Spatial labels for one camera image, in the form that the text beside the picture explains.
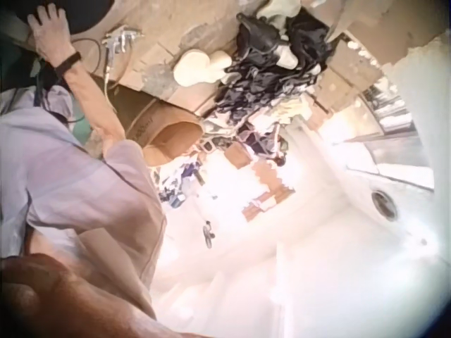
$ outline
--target green object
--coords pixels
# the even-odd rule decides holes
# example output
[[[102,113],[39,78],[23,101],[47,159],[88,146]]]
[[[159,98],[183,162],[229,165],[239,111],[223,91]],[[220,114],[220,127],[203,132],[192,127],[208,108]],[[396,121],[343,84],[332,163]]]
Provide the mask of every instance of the green object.
[[[77,100],[72,95],[72,103],[73,103],[73,115],[74,119],[78,120],[85,116],[82,112],[82,109],[78,103]],[[88,120],[86,118],[83,118],[79,122],[75,124],[73,127],[73,136],[81,143],[81,145],[85,145],[86,141],[89,139],[89,136],[91,136],[91,125],[89,124]]]

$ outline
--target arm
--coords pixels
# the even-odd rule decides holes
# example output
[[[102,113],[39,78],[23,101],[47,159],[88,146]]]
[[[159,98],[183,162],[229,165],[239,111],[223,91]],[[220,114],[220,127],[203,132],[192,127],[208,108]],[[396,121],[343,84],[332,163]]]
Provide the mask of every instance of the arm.
[[[75,48],[70,43],[66,13],[63,9],[56,10],[54,4],[50,4],[47,10],[39,6],[37,13],[41,24],[33,15],[28,16],[37,51],[53,67],[58,67],[75,53]],[[77,62],[64,75],[64,79],[80,102],[86,119],[100,134],[104,154],[114,143],[125,139],[121,122],[81,62]]]

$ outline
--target clothing pile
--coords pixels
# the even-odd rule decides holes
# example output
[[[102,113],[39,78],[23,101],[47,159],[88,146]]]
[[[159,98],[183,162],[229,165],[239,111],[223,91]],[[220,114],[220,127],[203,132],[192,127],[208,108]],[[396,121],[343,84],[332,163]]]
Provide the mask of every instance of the clothing pile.
[[[241,22],[237,53],[226,69],[230,81],[219,88],[212,111],[215,116],[230,112],[230,126],[314,85],[338,43],[327,43],[329,27],[303,8],[294,18],[287,18],[281,30],[265,18],[240,13],[237,19]],[[297,59],[294,68],[278,65],[283,53]]]

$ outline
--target fingers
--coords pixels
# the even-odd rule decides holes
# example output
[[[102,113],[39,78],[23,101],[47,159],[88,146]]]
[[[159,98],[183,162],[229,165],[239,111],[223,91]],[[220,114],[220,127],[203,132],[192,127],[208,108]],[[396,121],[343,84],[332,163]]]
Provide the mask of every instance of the fingers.
[[[39,27],[41,27],[41,25],[39,24],[39,22],[37,21],[36,17],[33,14],[30,14],[28,17],[28,25],[30,25],[32,30],[37,30],[39,29]]]
[[[50,21],[49,14],[47,13],[47,9],[43,6],[37,7],[37,16],[39,17],[39,20],[41,21],[41,24],[45,25],[47,22]]]
[[[58,19],[58,12],[56,11],[55,4],[49,4],[47,10],[49,11],[50,20]]]
[[[62,8],[58,9],[58,17],[60,19],[66,19],[66,11],[63,10]]]

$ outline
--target cardboard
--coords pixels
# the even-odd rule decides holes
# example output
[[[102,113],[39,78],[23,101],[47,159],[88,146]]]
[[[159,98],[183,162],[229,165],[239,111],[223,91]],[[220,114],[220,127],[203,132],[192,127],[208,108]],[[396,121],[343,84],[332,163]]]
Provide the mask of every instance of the cardboard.
[[[224,156],[237,169],[241,169],[252,162],[252,157],[249,152],[239,142],[233,142],[233,144],[224,151]]]

